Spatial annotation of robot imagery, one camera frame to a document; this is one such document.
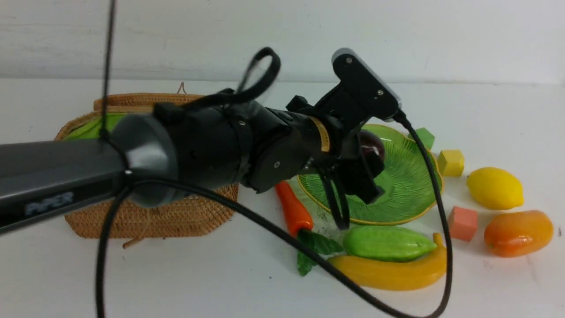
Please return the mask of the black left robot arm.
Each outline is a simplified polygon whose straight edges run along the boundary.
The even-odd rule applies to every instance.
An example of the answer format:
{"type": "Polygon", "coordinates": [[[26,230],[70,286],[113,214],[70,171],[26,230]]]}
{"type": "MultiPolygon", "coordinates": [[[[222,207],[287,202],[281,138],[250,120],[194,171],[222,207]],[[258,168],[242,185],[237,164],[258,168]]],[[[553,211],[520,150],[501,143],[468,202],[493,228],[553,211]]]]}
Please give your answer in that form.
{"type": "Polygon", "coordinates": [[[126,191],[144,208],[240,183],[264,193],[295,175],[320,174],[345,194],[374,202],[383,190],[379,155],[364,155],[359,131],[398,105],[338,85],[315,106],[295,96],[273,110],[225,89],[182,106],[129,114],[101,139],[1,146],[1,233],[78,211],[126,191]]]}

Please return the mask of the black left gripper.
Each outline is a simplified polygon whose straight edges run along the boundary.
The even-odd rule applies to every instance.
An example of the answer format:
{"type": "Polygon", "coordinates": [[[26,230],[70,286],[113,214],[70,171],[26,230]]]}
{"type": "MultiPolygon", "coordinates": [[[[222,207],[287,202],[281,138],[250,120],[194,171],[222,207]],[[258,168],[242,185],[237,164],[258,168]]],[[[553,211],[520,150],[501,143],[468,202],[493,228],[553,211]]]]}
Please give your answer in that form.
{"type": "Polygon", "coordinates": [[[305,155],[298,175],[316,174],[319,169],[342,174],[345,194],[359,197],[365,204],[384,194],[375,183],[384,162],[374,152],[362,151],[359,133],[347,132],[340,119],[311,106],[302,96],[291,99],[286,113],[298,133],[299,153],[305,155]]]}

